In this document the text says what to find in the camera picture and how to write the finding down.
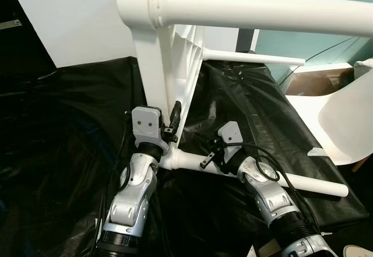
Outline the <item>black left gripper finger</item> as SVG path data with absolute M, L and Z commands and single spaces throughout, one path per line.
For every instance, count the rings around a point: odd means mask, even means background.
M 180 120 L 181 120 L 181 111 L 182 111 L 182 104 L 181 101 L 176 100 L 173 108 L 171 109 L 170 115 L 170 128 L 168 131 L 170 133 L 176 133 L 178 131 Z

